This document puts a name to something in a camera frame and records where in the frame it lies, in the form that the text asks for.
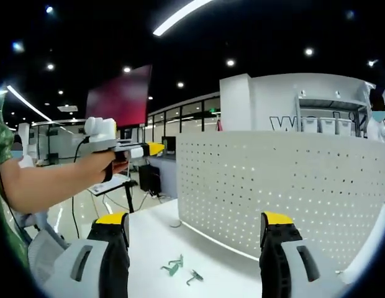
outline storage bin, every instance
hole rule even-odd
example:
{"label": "storage bin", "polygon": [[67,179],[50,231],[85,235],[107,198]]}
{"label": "storage bin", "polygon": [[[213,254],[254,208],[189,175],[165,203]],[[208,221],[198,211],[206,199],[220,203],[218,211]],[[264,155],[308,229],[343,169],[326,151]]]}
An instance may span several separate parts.
{"label": "storage bin", "polygon": [[319,118],[319,131],[326,133],[327,135],[334,135],[336,132],[336,119],[335,118]]}
{"label": "storage bin", "polygon": [[336,120],[336,134],[351,136],[351,125],[352,121],[348,119],[337,119]]}
{"label": "storage bin", "polygon": [[318,132],[318,119],[314,117],[302,117],[303,132]]}

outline face mask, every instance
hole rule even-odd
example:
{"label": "face mask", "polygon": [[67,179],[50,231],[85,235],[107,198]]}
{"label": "face mask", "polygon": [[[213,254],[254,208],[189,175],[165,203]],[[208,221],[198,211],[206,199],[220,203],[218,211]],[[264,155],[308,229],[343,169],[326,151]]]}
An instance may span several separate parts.
{"label": "face mask", "polygon": [[372,117],[377,122],[382,122],[385,119],[385,111],[372,111]]}

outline black strap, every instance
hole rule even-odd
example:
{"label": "black strap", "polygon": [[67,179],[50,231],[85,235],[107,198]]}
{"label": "black strap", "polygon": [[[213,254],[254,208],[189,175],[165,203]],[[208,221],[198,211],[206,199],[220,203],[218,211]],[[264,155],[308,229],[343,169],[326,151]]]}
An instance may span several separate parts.
{"label": "black strap", "polygon": [[112,179],[112,162],[106,168],[106,177],[104,177],[103,182],[108,182]]}

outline small metal part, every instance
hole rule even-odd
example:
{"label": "small metal part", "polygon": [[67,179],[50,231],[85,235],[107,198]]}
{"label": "small metal part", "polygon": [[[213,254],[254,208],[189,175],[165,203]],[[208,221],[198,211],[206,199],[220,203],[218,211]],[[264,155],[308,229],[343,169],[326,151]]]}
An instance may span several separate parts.
{"label": "small metal part", "polygon": [[180,255],[180,259],[178,260],[174,260],[174,261],[169,261],[168,265],[170,265],[171,263],[175,263],[175,264],[179,264],[180,267],[183,268],[183,263],[184,263],[184,260],[183,260],[183,255]]}
{"label": "small metal part", "polygon": [[192,278],[190,278],[188,281],[186,281],[186,284],[189,286],[190,282],[193,281],[194,279],[197,279],[198,281],[204,281],[204,278],[199,275],[195,270],[192,271]]}
{"label": "small metal part", "polygon": [[165,266],[162,266],[161,269],[166,269],[169,271],[169,275],[170,276],[174,276],[174,274],[177,272],[177,270],[179,269],[179,264],[174,264],[174,266],[172,268],[169,268],[169,267],[165,267]]}

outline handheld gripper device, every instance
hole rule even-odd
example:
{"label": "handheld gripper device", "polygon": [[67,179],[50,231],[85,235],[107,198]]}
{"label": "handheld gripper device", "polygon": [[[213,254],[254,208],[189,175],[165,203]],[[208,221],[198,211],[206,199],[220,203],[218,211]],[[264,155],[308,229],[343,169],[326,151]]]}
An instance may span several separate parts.
{"label": "handheld gripper device", "polygon": [[[157,155],[165,148],[160,143],[130,143],[129,141],[117,139],[117,124],[112,118],[90,117],[85,122],[84,130],[88,138],[81,149],[85,153],[111,150],[115,153],[114,161],[117,162]],[[103,182],[110,181],[111,178],[112,163],[106,168],[106,178]]]}

